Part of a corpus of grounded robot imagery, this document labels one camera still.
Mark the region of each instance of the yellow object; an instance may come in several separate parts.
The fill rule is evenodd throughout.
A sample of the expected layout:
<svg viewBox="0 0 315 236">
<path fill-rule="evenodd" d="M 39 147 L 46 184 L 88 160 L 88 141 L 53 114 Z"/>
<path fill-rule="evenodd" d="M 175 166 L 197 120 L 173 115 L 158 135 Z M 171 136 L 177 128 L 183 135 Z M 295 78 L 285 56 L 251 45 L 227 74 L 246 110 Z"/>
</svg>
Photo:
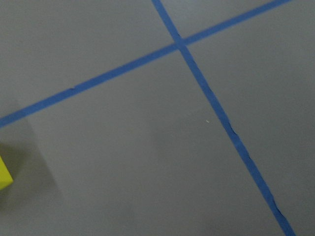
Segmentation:
<svg viewBox="0 0 315 236">
<path fill-rule="evenodd" d="M 0 156 L 0 190 L 13 182 L 13 179 Z"/>
</svg>

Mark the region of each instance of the gray surface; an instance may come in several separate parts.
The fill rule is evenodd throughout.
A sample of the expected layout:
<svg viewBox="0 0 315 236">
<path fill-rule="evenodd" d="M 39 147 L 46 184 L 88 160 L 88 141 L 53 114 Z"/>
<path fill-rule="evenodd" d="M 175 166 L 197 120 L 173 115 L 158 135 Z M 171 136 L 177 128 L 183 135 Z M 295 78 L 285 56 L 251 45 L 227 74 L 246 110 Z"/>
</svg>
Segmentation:
<svg viewBox="0 0 315 236">
<path fill-rule="evenodd" d="M 266 1 L 165 1 L 188 36 Z M 189 47 L 298 235 L 314 224 L 314 3 Z M 6 1 L 0 116 L 171 43 L 150 1 Z M 0 235 L 283 235 L 178 52 L 0 129 Z"/>
<path fill-rule="evenodd" d="M 161 0 L 182 37 L 214 26 L 270 0 Z"/>
<path fill-rule="evenodd" d="M 0 76 L 22 106 L 172 42 L 142 0 L 5 1 L 0 21 Z"/>
<path fill-rule="evenodd" d="M 282 234 L 179 53 L 27 121 L 2 143 L 46 164 L 22 165 L 8 189 L 5 235 Z"/>
<path fill-rule="evenodd" d="M 314 1 L 190 47 L 297 235 L 315 235 Z"/>
</svg>

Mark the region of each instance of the yellow cube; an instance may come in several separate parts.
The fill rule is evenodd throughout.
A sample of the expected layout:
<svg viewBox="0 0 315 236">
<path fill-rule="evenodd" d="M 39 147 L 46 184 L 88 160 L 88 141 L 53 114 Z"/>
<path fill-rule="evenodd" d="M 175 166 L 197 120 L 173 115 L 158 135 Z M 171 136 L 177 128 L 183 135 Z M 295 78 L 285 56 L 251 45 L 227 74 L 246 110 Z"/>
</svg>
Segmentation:
<svg viewBox="0 0 315 236">
<path fill-rule="evenodd" d="M 0 190 L 13 182 L 13 179 L 0 156 Z"/>
</svg>

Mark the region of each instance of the blue tape strip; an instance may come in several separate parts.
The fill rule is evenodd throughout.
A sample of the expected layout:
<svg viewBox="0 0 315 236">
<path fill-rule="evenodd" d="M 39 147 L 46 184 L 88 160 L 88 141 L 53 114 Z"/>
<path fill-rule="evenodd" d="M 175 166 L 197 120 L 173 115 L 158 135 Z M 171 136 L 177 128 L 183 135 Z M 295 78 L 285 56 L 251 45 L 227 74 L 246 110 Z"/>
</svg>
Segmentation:
<svg viewBox="0 0 315 236">
<path fill-rule="evenodd" d="M 165 56 L 173 51 L 177 50 L 177 47 L 175 44 L 171 44 L 167 47 L 164 47 L 162 49 L 159 49 L 155 52 L 152 52 L 146 56 L 143 56 L 139 59 L 136 59 L 134 61 L 131 61 L 125 65 L 122 65 L 120 67 L 117 67 L 113 70 L 110 70 L 102 75 L 99 75 L 95 78 L 92 78 L 90 80 L 87 80 L 77 86 L 75 86 L 74 88 L 70 88 L 67 90 L 64 90 L 62 92 L 59 92 L 51 97 L 48 97 L 44 100 L 41 100 L 37 103 L 34 103 L 30 106 L 27 106 L 21 110 L 18 110 L 14 113 L 11 113 L 5 117 L 0 118 L 0 128 L 9 125 L 17 120 L 20 120 L 22 118 L 25 118 L 33 113 L 36 113 L 40 110 L 43 110 L 47 107 L 50 107 L 58 102 L 61 102 L 69 97 L 72 97 L 74 95 L 77 95 L 85 90 L 88 90 L 92 87 L 95 87 L 97 85 L 100 85 L 110 79 L 113 79 L 117 76 L 120 76 L 126 72 L 129 72 L 133 69 L 136 69 L 140 66 L 143 66 L 153 60 L 156 60 L 162 56 Z"/>
<path fill-rule="evenodd" d="M 160 2 L 160 0 L 152 0 L 157 12 L 159 13 L 160 17 L 162 18 L 165 26 L 167 27 L 169 33 L 172 35 L 178 49 L 180 50 L 184 60 L 186 61 L 187 65 L 189 66 L 191 72 L 193 73 L 195 79 L 197 80 L 199 86 L 201 87 L 203 93 L 206 95 L 208 101 L 210 102 L 212 108 L 214 109 L 216 115 L 218 116 L 221 124 L 223 125 L 224 129 L 226 130 L 228 136 L 230 137 L 232 143 L 234 144 L 237 152 L 241 156 L 243 162 L 245 163 L 248 171 L 250 172 L 252 178 L 254 179 L 256 185 L 258 186 L 261 194 L 263 195 L 264 199 L 266 200 L 269 208 L 271 209 L 273 215 L 275 216 L 276 220 L 278 221 L 280 227 L 282 228 L 283 232 L 286 236 L 295 236 L 293 229 L 291 228 L 287 219 L 281 214 L 280 210 L 278 209 L 274 197 L 267 186 L 267 183 L 262 178 L 257 166 L 251 159 L 248 151 L 246 150 L 243 142 L 239 138 L 239 136 L 234 132 L 233 128 L 231 127 L 230 121 L 223 110 L 221 104 L 219 103 L 218 99 L 216 98 L 215 94 L 210 89 L 205 77 L 201 73 L 200 69 L 198 68 L 197 64 L 195 63 L 191 53 L 189 52 L 187 46 L 184 43 L 184 40 L 181 38 L 175 25 L 173 24 L 171 18 L 167 14 L 164 6 Z"/>
<path fill-rule="evenodd" d="M 243 21 L 246 21 L 246 20 L 248 20 L 248 19 L 250 19 L 252 17 L 255 17 L 255 16 L 259 15 L 259 14 L 262 14 L 262 13 L 264 13 L 266 11 L 272 10 L 273 8 L 278 7 L 278 6 L 282 5 L 282 4 L 285 4 L 285 3 L 290 2 L 290 1 L 292 1 L 292 0 L 274 0 L 274 1 L 271 1 L 271 2 L 269 2 L 267 4 L 264 4 L 262 6 L 259 6 L 259 7 L 255 8 L 253 10 L 245 12 L 245 13 L 239 15 L 239 16 L 233 17 L 233 18 L 231 18 L 231 19 L 229 19 L 227 21 L 224 21 L 224 22 L 222 22 L 220 24 L 217 24 L 217 25 L 212 26 L 212 27 L 210 27 L 208 29 L 205 29 L 205 30 L 203 30 L 203 31 L 201 31 L 199 33 L 196 33 L 196 34 L 194 34 L 192 36 L 189 36 L 189 37 L 184 39 L 184 43 L 185 43 L 185 45 L 192 44 L 192 43 L 197 42 L 197 41 L 199 41 L 199 40 L 201 40 L 203 38 L 209 37 L 209 36 L 211 36 L 211 35 L 213 35 L 213 34 L 215 34 L 217 32 L 225 30 L 226 28 L 229 28 L 231 26 L 239 24 L 239 23 L 241 23 Z"/>
</svg>

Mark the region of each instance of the blue line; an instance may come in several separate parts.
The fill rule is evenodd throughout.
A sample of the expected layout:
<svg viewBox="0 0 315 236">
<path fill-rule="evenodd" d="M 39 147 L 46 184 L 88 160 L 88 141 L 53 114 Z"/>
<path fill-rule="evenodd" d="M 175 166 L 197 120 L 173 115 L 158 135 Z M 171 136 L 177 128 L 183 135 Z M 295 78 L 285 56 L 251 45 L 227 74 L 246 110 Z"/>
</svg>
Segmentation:
<svg viewBox="0 0 315 236">
<path fill-rule="evenodd" d="M 290 2 L 292 0 L 274 0 L 272 2 L 269 2 L 267 4 L 264 4 L 262 6 L 259 6 L 253 10 L 250 10 L 248 12 L 245 12 L 239 16 L 236 16 L 236 17 L 233 17 L 229 20 L 226 20 L 220 24 L 217 24 L 215 26 L 212 26 L 208 29 L 205 29 L 199 33 L 196 33 L 192 36 L 189 36 L 187 38 L 184 39 L 184 44 L 185 45 L 189 45 L 189 44 L 192 44 L 194 42 L 197 42 L 203 38 L 206 38 L 206 37 L 209 37 L 217 32 L 220 32 L 222 30 L 225 30 L 226 28 L 229 28 L 231 26 L 234 26 L 234 25 L 237 25 L 243 21 L 246 21 L 250 18 L 253 18 L 259 14 L 262 14 L 266 11 L 269 11 L 269 10 L 272 10 L 273 8 L 275 7 L 278 7 L 282 4 L 285 4 L 287 2 Z"/>
<path fill-rule="evenodd" d="M 283 232 L 286 236 L 295 236 L 293 229 L 291 228 L 287 219 L 281 214 L 280 210 L 278 209 L 274 197 L 267 186 L 267 183 L 261 176 L 257 166 L 251 159 L 248 151 L 246 150 L 243 142 L 241 141 L 240 137 L 234 132 L 233 128 L 231 127 L 230 121 L 223 110 L 221 104 L 219 103 L 218 99 L 216 98 L 215 94 L 210 89 L 205 77 L 201 73 L 200 69 L 198 68 L 197 64 L 195 63 L 192 55 L 190 54 L 187 46 L 184 44 L 184 40 L 178 34 L 178 31 L 173 24 L 171 18 L 167 14 L 164 6 L 160 2 L 160 0 L 152 0 L 157 12 L 159 13 L 160 17 L 162 18 L 165 26 L 167 27 L 169 33 L 172 35 L 178 49 L 180 50 L 184 60 L 186 61 L 187 65 L 189 66 L 191 72 L 193 73 L 195 79 L 197 80 L 199 86 L 201 87 L 203 93 L 207 97 L 208 101 L 210 102 L 212 108 L 214 109 L 216 115 L 218 116 L 221 124 L 223 125 L 224 129 L 226 130 L 228 136 L 230 137 L 232 143 L 234 144 L 237 152 L 241 156 L 243 162 L 245 163 L 248 171 L 250 172 L 252 178 L 254 179 L 256 185 L 258 186 L 261 194 L 263 195 L 264 199 L 266 200 L 270 210 L 272 211 L 273 215 L 275 216 L 276 220 L 278 221 L 280 227 L 282 228 Z"/>
<path fill-rule="evenodd" d="M 97 85 L 100 85 L 110 79 L 113 79 L 117 76 L 120 76 L 126 72 L 129 72 L 133 69 L 136 69 L 142 65 L 145 65 L 153 60 L 156 60 L 162 56 L 165 56 L 173 51 L 177 50 L 176 45 L 175 44 L 171 44 L 167 47 L 164 47 L 162 49 L 159 49 L 155 52 L 152 52 L 146 56 L 143 56 L 139 59 L 136 59 L 134 61 L 131 61 L 125 65 L 122 65 L 120 67 L 117 67 L 113 70 L 110 70 L 108 72 L 106 72 L 105 74 L 99 75 L 95 78 L 92 78 L 90 80 L 87 80 L 81 84 L 78 84 L 77 86 L 75 86 L 74 88 L 70 88 L 67 90 L 64 90 L 62 92 L 59 92 L 51 97 L 48 97 L 44 100 L 41 100 L 37 103 L 34 103 L 30 106 L 27 106 L 21 110 L 18 110 L 14 113 L 11 113 L 5 117 L 0 118 L 0 128 L 9 125 L 15 121 L 18 121 L 22 118 L 25 118 L 33 113 L 36 113 L 38 111 L 41 111 L 47 107 L 50 107 L 56 103 L 59 103 L 67 98 L 70 98 L 74 95 L 77 95 L 85 90 L 88 90 L 92 87 L 95 87 Z"/>
<path fill-rule="evenodd" d="M 215 25 L 213 27 L 210 27 L 206 30 L 203 30 L 199 33 L 196 33 L 192 36 L 189 36 L 187 37 L 186 39 L 183 40 L 183 43 L 185 45 L 189 45 L 191 43 L 194 43 L 196 41 L 199 41 L 205 37 L 208 37 L 208 36 L 211 36 L 217 32 L 220 32 L 228 27 L 231 27 L 233 25 L 236 25 L 242 21 L 245 21 L 245 20 L 248 20 L 249 18 L 251 17 L 254 17 L 256 15 L 259 15 L 263 12 L 266 12 L 268 10 L 271 10 L 283 3 L 286 3 L 288 1 L 291 1 L 291 0 L 274 0 L 270 3 L 267 3 L 263 6 L 260 6 L 258 8 L 255 8 L 251 11 L 248 11 L 240 16 L 237 16 L 237 17 L 234 17 L 230 20 L 227 20 L 227 21 L 224 21 L 218 25 Z M 41 100 L 37 103 L 34 103 L 32 105 L 29 105 L 25 108 L 22 108 L 21 110 L 18 110 L 14 113 L 11 113 L 7 116 L 4 116 L 2 118 L 0 118 L 0 128 L 3 128 L 15 121 L 18 121 L 22 118 L 25 118 L 33 113 L 36 113 L 36 112 L 39 112 L 45 108 L 48 108 L 58 102 L 61 102 L 69 97 L 72 97 L 72 96 L 75 96 L 85 90 L 88 90 L 94 86 L 97 86 L 97 85 L 100 85 L 110 79 L 113 79 L 117 76 L 120 76 L 126 72 L 129 72 L 133 69 L 136 69 L 142 65 L 145 65 L 151 61 L 154 61 L 160 57 L 163 57 L 173 51 L 177 50 L 177 47 L 175 46 L 175 44 L 172 44 L 172 45 L 169 45 L 169 46 L 166 46 L 164 48 L 161 48 L 155 52 L 152 52 L 146 56 L 143 56 L 141 58 L 138 58 L 132 62 L 129 62 L 127 64 L 124 64 L 120 67 L 117 67 L 113 70 L 110 70 L 108 72 L 106 72 L 105 74 L 102 74 L 100 76 L 97 76 L 95 78 L 92 78 L 90 80 L 87 80 L 79 85 L 77 85 L 74 89 L 67 89 L 67 90 L 64 90 L 62 92 L 59 92 L 53 96 L 50 96 L 44 100 Z"/>
</svg>

